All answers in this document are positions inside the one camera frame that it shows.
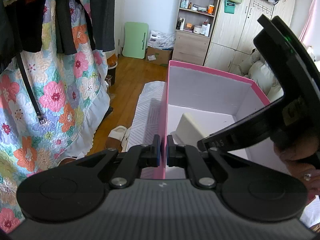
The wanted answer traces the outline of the right hand with painted nails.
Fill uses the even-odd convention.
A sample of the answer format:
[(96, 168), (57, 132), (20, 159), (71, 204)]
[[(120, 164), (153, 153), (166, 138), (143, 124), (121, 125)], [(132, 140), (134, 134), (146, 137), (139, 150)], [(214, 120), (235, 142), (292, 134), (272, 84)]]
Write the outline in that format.
[(300, 139), (294, 147), (281, 150), (274, 144), (274, 152), (285, 164), (290, 174), (299, 179), (308, 191), (307, 204), (319, 196), (319, 169), (314, 165), (300, 161), (312, 156), (319, 148), (319, 139), (316, 136)]

